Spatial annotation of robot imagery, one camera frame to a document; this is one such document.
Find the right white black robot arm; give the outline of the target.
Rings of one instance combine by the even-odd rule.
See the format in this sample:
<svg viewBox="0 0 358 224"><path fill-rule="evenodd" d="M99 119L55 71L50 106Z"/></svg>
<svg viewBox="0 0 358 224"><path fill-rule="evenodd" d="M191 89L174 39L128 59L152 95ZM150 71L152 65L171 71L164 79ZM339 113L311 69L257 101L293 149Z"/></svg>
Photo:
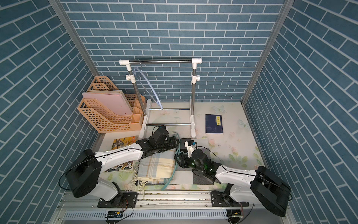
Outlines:
<svg viewBox="0 0 358 224"><path fill-rule="evenodd" d="M176 162L182 168L192 168L208 180L226 184L221 198L228 206L238 203L259 203L271 213L284 217L291 196L291 187L265 166L256 170L230 168L212 161L201 149L190 155L176 155Z"/></svg>

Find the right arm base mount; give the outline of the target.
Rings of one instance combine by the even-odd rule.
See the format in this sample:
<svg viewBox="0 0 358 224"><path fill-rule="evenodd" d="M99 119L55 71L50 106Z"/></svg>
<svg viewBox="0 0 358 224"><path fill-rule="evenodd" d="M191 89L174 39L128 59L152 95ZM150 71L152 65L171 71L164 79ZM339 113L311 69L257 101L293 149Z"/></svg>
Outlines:
<svg viewBox="0 0 358 224"><path fill-rule="evenodd" d="M213 190L211 192L211 204L213 207L249 207L249 202L236 202L230 197L233 184L228 184L224 191Z"/></svg>

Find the plaid cream blue scarf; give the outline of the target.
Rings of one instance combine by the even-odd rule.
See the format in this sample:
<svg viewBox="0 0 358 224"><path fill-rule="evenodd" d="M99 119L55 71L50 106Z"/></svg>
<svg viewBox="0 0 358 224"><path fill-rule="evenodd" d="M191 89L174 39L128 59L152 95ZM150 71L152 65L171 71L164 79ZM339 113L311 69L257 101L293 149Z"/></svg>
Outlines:
<svg viewBox="0 0 358 224"><path fill-rule="evenodd" d="M175 168L175 149L164 153L157 153L141 159L134 168L133 179L129 182L127 190L143 191L148 181L156 181L172 178Z"/></svg>

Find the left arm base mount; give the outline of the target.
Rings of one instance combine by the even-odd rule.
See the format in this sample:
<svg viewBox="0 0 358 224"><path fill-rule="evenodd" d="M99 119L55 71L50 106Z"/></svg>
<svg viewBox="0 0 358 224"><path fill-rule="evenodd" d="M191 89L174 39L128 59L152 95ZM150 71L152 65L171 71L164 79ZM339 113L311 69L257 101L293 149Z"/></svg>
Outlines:
<svg viewBox="0 0 358 224"><path fill-rule="evenodd" d="M125 208L127 205L135 208L138 193L137 192L125 192L123 193L119 186L112 182L117 190L117 194L115 197L110 201L105 201L104 199L100 198L98 203L98 208Z"/></svg>

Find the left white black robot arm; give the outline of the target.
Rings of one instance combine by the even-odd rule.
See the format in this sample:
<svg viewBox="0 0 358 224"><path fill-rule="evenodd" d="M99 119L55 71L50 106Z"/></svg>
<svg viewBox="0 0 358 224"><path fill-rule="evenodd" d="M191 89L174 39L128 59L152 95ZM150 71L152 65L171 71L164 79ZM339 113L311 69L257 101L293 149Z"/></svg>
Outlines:
<svg viewBox="0 0 358 224"><path fill-rule="evenodd" d="M87 149L76 158L65 172L70 191L76 198L87 194L111 201L120 196L121 191L114 182L110 183L99 176L106 170L128 161L137 161L156 153L175 149L180 140L169 136L165 126L160 126L152 136L135 143L106 152L93 152Z"/></svg>

